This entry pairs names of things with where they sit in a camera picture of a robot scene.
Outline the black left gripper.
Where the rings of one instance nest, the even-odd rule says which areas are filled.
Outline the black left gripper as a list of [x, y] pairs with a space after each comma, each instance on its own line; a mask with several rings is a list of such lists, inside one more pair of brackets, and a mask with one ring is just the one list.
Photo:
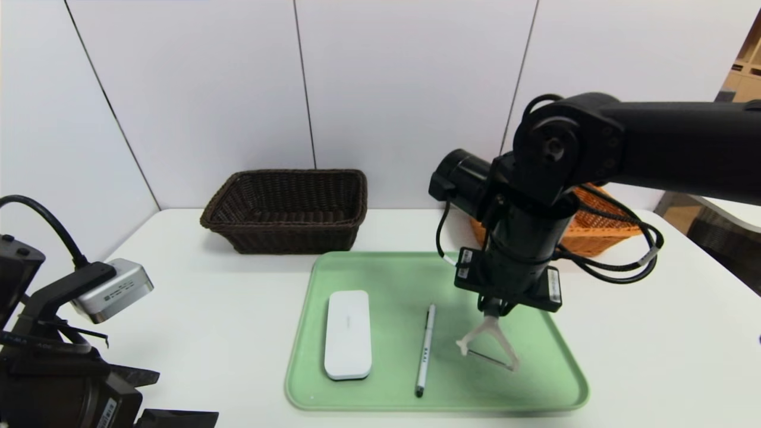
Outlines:
[[[2, 360], [2, 422], [8, 427], [131, 427], [138, 388], [160, 372], [102, 360]], [[215, 427], [219, 412], [145, 409], [134, 427]]]

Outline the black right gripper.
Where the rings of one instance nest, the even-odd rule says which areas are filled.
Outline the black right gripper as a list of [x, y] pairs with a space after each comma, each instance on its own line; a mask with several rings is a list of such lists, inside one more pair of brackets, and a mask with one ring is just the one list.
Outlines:
[[[460, 249], [454, 285], [478, 294], [477, 308], [483, 312], [483, 320], [455, 341], [462, 357], [488, 357], [509, 372], [519, 369], [520, 360], [500, 320], [516, 306], [548, 312], [561, 308], [559, 271], [550, 262], [572, 219], [572, 208], [510, 207], [489, 228], [483, 249]], [[498, 357], [470, 348], [481, 336], [498, 344]]]

